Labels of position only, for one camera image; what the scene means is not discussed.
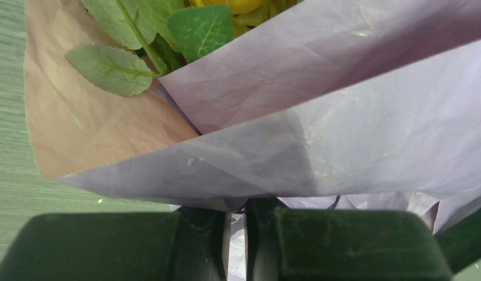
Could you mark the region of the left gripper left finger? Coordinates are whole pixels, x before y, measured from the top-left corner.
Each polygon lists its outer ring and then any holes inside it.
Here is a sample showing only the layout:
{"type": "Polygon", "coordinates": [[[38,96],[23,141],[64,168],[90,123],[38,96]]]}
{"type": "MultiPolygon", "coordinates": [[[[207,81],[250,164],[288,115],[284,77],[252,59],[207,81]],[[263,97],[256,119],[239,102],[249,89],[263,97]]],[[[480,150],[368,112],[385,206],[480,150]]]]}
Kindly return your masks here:
{"type": "Polygon", "coordinates": [[[42,214],[19,231],[0,280],[225,280],[226,214],[42,214]]]}

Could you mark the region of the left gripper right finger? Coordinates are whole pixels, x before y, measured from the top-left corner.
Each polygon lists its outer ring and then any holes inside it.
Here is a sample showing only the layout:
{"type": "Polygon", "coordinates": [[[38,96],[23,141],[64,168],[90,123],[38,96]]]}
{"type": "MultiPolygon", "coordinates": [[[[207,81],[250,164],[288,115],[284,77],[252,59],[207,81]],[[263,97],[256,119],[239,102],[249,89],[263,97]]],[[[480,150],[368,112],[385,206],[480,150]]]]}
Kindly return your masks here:
{"type": "Polygon", "coordinates": [[[245,205],[248,280],[451,280],[440,246],[415,214],[299,210],[276,198],[245,205]]]}

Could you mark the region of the purple flower bouquet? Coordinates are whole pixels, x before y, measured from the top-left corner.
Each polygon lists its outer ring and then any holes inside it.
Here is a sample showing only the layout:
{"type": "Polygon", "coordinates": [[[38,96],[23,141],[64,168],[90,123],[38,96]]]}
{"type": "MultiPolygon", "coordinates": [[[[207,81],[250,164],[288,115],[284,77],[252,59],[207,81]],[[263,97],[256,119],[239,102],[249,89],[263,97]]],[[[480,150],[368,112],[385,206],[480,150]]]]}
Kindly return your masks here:
{"type": "Polygon", "coordinates": [[[65,59],[109,42],[80,1],[27,1],[25,15],[45,177],[219,209],[340,197],[435,214],[436,231],[481,207],[481,1],[304,1],[130,98],[65,59]]]}

